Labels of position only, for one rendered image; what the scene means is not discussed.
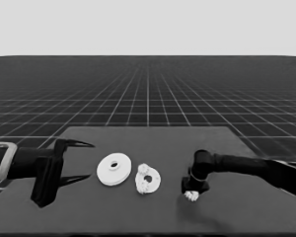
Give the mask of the large thick white disc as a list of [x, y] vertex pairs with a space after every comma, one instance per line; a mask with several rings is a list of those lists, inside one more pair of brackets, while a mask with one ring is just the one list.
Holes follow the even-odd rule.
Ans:
[[106, 186], [117, 186], [124, 182], [131, 173], [130, 158], [120, 152], [111, 153], [98, 164], [96, 174], [99, 181]]

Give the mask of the white round carrier with pins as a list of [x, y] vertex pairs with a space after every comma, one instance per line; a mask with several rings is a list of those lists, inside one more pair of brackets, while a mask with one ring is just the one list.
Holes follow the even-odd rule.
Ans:
[[146, 175], [139, 174], [137, 170], [135, 176], [136, 187], [141, 183], [146, 183], [148, 185], [148, 192], [146, 194], [152, 194], [159, 189], [161, 185], [161, 176], [159, 172], [152, 167], [150, 167], [149, 172]]

